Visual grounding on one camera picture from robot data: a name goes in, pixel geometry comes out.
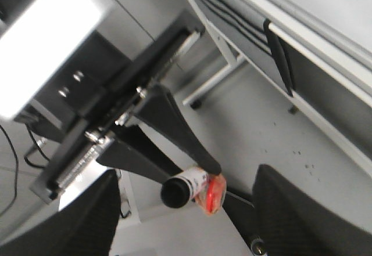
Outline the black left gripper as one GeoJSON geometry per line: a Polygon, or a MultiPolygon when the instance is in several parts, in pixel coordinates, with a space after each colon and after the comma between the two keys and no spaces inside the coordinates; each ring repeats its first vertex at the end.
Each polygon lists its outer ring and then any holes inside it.
{"type": "Polygon", "coordinates": [[[120,124],[125,114],[137,117],[201,168],[213,175],[221,166],[189,127],[161,79],[186,40],[204,26],[185,11],[134,60],[100,33],[93,32],[30,103],[30,129],[59,143],[32,191],[52,201],[66,187],[78,162],[108,138],[97,158],[120,169],[163,184],[182,169],[135,125],[120,124]]]}

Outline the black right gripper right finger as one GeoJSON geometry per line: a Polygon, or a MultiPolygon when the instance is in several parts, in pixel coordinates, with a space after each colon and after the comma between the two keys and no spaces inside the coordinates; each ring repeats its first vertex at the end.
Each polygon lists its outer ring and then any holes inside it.
{"type": "Polygon", "coordinates": [[[371,255],[371,233],[323,207],[267,164],[252,189],[268,255],[371,255]]]}

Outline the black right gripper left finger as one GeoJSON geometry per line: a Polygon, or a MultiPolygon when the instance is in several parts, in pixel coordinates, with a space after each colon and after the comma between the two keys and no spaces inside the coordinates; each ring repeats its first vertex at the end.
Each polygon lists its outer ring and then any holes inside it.
{"type": "Polygon", "coordinates": [[[108,170],[63,210],[1,245],[1,255],[109,255],[119,218],[118,178],[108,170]]]}

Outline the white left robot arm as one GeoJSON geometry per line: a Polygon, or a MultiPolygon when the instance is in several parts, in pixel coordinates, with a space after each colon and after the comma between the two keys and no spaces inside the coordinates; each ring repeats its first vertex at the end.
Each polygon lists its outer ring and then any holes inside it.
{"type": "Polygon", "coordinates": [[[204,27],[183,11],[135,59],[98,32],[113,0],[1,0],[1,117],[59,143],[31,185],[57,199],[87,163],[164,182],[181,170],[132,118],[163,135],[208,174],[220,164],[195,136],[161,83],[204,27]]]}

